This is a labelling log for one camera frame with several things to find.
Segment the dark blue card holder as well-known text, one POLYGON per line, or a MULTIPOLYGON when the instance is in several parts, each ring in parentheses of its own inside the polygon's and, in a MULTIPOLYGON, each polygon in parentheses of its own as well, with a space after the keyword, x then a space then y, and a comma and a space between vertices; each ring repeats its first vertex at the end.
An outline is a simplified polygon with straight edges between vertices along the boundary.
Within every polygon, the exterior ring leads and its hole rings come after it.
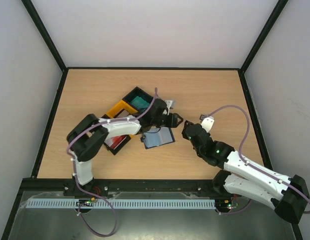
POLYGON ((143 133, 141 136, 141 142, 144 144, 145 149, 151 149, 174 143, 175 138, 171 128, 160 127, 152 128, 143 133))

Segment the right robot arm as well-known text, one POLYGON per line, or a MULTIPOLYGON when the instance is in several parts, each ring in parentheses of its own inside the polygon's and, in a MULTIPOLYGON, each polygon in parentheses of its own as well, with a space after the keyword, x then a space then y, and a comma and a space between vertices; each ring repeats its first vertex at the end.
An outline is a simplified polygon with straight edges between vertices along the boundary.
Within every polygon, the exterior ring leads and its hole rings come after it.
POLYGON ((210 125, 186 121, 182 136, 199 158, 220 168, 213 179, 213 191, 219 196, 247 197, 268 206, 283 220, 298 224, 310 199, 304 178, 280 174, 251 161, 234 147, 213 140, 209 130, 210 125))

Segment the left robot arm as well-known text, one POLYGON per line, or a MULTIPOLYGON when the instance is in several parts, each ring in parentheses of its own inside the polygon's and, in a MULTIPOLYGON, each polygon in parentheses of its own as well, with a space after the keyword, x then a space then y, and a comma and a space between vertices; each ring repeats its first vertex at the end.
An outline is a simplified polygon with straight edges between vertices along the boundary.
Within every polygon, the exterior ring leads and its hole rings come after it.
POLYGON ((122 118, 98 118, 94 114, 84 117, 67 135, 67 154, 73 163, 73 179, 78 188, 90 183, 94 177, 92 159, 104 142, 123 135, 139 135, 152 127, 176 128, 183 118, 171 113, 167 100, 153 98, 150 105, 122 118))

